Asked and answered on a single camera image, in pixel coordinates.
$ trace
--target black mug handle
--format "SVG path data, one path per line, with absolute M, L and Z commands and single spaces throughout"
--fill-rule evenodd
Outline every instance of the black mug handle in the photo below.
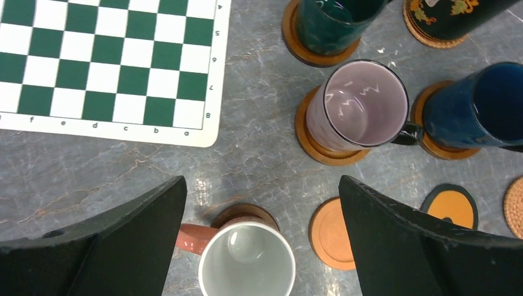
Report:
M 520 146 L 504 146 L 503 149 L 523 153 L 523 145 Z
M 392 142 L 407 146 L 418 145 L 423 140 L 424 135 L 423 126 L 408 121 Z

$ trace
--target orange mug handle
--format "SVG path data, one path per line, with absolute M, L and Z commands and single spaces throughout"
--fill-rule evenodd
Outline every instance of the orange mug handle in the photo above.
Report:
M 202 255 L 206 246 L 219 229 L 194 224 L 182 224 L 176 246 L 180 250 Z

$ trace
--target marble surface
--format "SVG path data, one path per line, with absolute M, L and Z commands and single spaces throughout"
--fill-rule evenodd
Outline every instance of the marble surface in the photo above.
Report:
M 436 185 L 456 183 L 476 198 L 481 231 L 513 236 L 502 214 L 505 189 L 523 175 L 523 155 L 485 149 L 462 161 L 438 160 L 419 147 L 388 144 L 357 165 L 310 159 L 294 134 L 303 96 L 333 68 L 308 67 L 280 34 L 285 1 L 233 0 L 220 134 L 210 148 L 175 147 L 53 134 L 0 131 L 0 240 L 37 237 L 76 223 L 184 175 L 184 222 L 209 224 L 226 206 L 252 202 L 278 220 L 297 260 L 292 295 L 361 295 L 356 271 L 323 265 L 307 239 L 315 208 L 337 195 L 342 175 L 419 207 Z M 472 32 L 460 46 L 423 46 L 403 23 L 401 1 L 364 33 L 352 59 L 390 65 L 411 98 L 440 80 L 494 62 L 523 62 L 523 3 Z M 164 295 L 201 295 L 199 258 L 175 250 Z

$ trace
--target cork coaster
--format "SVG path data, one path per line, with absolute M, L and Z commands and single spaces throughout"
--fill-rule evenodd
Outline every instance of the cork coaster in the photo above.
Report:
M 430 98 L 431 95 L 435 94 L 438 90 L 452 84 L 451 80 L 441 81 L 435 83 L 428 88 L 424 89 L 416 99 L 413 105 L 413 111 L 411 113 L 411 119 L 415 123 L 423 126 L 423 107 L 425 103 Z M 423 141 L 421 141 L 420 146 L 428 154 L 431 154 L 434 157 L 446 159 L 446 160 L 457 160 L 464 159 L 473 156 L 478 153 L 480 149 L 461 149 L 461 148 L 451 148 L 444 147 L 436 143 L 428 133 L 425 133 Z
M 515 180 L 508 188 L 503 212 L 510 230 L 516 237 L 523 239 L 523 177 Z
M 454 184 L 436 186 L 421 205 L 421 211 L 441 220 L 477 230 L 476 202 L 461 186 Z
M 439 49 L 446 49 L 455 47 L 468 38 L 468 35 L 465 35 L 454 40 L 441 40 L 427 35 L 418 27 L 416 22 L 412 19 L 412 16 L 409 12 L 409 2 L 410 0 L 403 1 L 403 19 L 405 20 L 407 29 L 419 42 L 425 44 L 426 46 Z
M 316 256 L 328 266 L 341 270 L 356 268 L 339 197 L 316 210 L 309 225 L 309 240 Z
M 310 91 L 303 101 L 298 106 L 298 111 L 296 111 L 295 118 L 295 129 L 296 137 L 302 149 L 309 155 L 312 159 L 316 160 L 319 163 L 324 165 L 332 166 L 341 166 L 341 165 L 351 165 L 360 161 L 365 155 L 367 155 L 370 150 L 358 150 L 358 151 L 340 151 L 335 152 L 329 149 L 326 149 L 322 145 L 318 144 L 316 140 L 309 133 L 307 128 L 307 107 L 309 103 L 314 98 L 314 94 L 318 90 L 319 86 L 312 91 Z
M 216 216 L 216 218 L 212 221 L 211 227 L 219 229 L 225 225 L 225 223 L 240 217 L 254 217 L 262 219 L 265 223 L 279 231 L 279 226 L 276 222 L 276 219 L 274 219 L 274 217 L 269 214 L 268 211 L 250 203 L 239 203 L 221 211 L 221 213 L 219 213 L 218 216 Z
M 285 8 L 281 21 L 281 34 L 289 52 L 301 62 L 312 67 L 320 68 L 331 67 L 348 59 L 360 44 L 359 38 L 344 52 L 337 55 L 315 54 L 302 44 L 296 30 L 296 18 L 299 4 L 300 0 L 291 0 L 287 5 L 287 8 Z

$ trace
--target mug handle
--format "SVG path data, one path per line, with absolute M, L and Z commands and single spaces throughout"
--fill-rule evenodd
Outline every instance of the mug handle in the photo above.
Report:
M 219 229 L 194 224 L 182 224 L 176 238 L 180 250 L 202 255 L 206 246 Z
M 418 145 L 423 140 L 424 135 L 423 126 L 408 121 L 392 142 L 399 145 Z
M 519 145 L 519 146 L 504 146 L 504 147 L 501 147 L 501 148 L 506 149 L 506 150 L 510 150 L 510 151 L 523 153 L 523 145 Z

